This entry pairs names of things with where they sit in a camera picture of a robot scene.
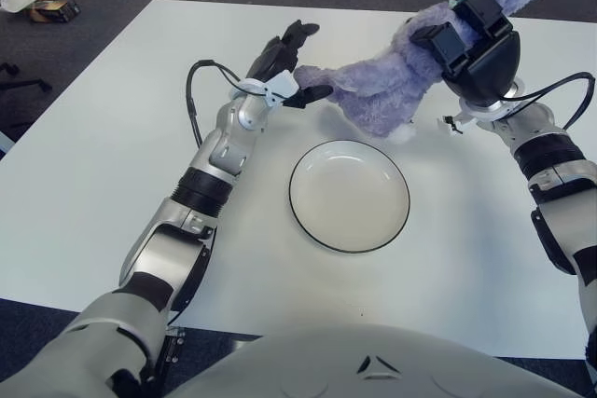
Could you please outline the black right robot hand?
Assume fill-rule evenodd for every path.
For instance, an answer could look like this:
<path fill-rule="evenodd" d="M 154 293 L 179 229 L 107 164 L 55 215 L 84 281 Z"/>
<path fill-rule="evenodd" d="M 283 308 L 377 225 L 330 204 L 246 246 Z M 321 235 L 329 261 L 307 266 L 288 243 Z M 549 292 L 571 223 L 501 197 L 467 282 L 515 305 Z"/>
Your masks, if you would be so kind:
<path fill-rule="evenodd" d="M 519 33 L 497 0 L 460 0 L 454 21 L 427 25 L 410 42 L 427 50 L 458 96 L 479 108 L 503 100 L 518 71 Z"/>

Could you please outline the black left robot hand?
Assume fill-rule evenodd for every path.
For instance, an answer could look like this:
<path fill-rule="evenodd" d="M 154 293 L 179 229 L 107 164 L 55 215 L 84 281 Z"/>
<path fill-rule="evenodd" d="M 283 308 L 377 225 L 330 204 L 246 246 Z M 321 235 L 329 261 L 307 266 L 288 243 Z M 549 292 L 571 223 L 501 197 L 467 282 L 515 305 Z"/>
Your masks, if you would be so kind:
<path fill-rule="evenodd" d="M 295 21 L 282 36 L 271 39 L 255 59 L 245 77 L 264 84 L 261 90 L 266 102 L 304 109 L 309 103 L 332 94 L 333 88 L 329 85 L 301 88 L 293 77 L 299 49 L 318 30 L 318 24 Z"/>

